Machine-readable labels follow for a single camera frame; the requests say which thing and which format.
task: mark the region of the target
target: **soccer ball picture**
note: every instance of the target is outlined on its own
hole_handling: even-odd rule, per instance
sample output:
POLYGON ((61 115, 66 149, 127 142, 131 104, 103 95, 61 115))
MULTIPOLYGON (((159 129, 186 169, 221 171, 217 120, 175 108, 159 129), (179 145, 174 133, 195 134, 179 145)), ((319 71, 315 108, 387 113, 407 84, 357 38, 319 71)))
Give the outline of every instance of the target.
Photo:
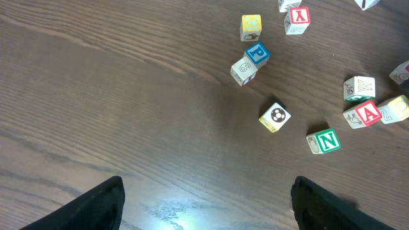
POLYGON ((273 109, 271 112, 271 118, 273 121, 280 123, 286 119, 286 113, 282 109, 273 109))

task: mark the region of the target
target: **red block face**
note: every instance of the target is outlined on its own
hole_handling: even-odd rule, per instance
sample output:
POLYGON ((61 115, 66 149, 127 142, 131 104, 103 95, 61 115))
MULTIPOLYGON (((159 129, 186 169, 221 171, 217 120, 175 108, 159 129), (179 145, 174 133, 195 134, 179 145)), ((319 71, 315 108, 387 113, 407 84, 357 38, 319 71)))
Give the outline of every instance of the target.
POLYGON ((366 126, 372 125, 373 123, 382 119, 382 114, 372 101, 367 101, 362 103, 360 106, 355 108, 358 113, 359 118, 366 126))
POLYGON ((311 22, 308 7, 290 8, 289 12, 291 15, 292 24, 304 24, 311 22))

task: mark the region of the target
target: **green block face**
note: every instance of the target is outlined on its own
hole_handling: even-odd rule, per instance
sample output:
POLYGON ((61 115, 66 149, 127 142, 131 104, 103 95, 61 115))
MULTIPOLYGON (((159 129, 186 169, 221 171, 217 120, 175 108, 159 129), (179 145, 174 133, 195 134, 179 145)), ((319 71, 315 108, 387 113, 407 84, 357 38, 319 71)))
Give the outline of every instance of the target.
POLYGON ((373 98, 372 96, 359 96, 359 95, 353 95, 350 96, 349 98, 345 99, 347 101, 351 101, 351 102, 358 102, 358 101, 363 101, 363 100, 368 100, 373 98))
POLYGON ((333 128, 324 130, 315 134, 318 140, 318 145, 323 153, 328 153, 341 148, 341 143, 339 142, 338 136, 333 128))

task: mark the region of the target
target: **wooden table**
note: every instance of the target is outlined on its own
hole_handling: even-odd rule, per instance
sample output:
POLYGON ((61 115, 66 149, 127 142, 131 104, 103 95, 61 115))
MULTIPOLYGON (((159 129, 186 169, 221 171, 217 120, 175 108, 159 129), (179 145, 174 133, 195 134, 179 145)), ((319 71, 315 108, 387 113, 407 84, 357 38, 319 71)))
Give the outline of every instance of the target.
POLYGON ((286 36, 277 1, 0 0, 0 229, 18 229, 113 175, 122 229, 297 229, 295 177, 409 226, 409 121, 352 130, 343 81, 389 73, 409 54, 409 1, 362 11, 305 0, 312 23, 286 36), (246 87, 230 66, 259 13, 272 53, 246 87), (259 121, 274 102, 291 119, 259 121), (305 135, 335 128, 342 149, 313 155, 305 135))

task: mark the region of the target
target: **yellow block face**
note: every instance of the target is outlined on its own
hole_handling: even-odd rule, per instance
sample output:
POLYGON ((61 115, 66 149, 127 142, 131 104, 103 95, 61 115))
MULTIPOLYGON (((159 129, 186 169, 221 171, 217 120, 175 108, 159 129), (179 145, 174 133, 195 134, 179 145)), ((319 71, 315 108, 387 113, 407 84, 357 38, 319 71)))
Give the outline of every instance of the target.
POLYGON ((409 118, 409 100, 404 95, 393 99, 388 106, 400 121, 409 118))
POLYGON ((260 15, 243 15, 243 31, 261 31, 260 15))
POLYGON ((260 118, 258 120, 261 122, 261 124, 263 124, 266 128, 268 128, 270 132, 276 132, 277 131, 274 128, 274 126, 272 126, 266 119, 260 118))

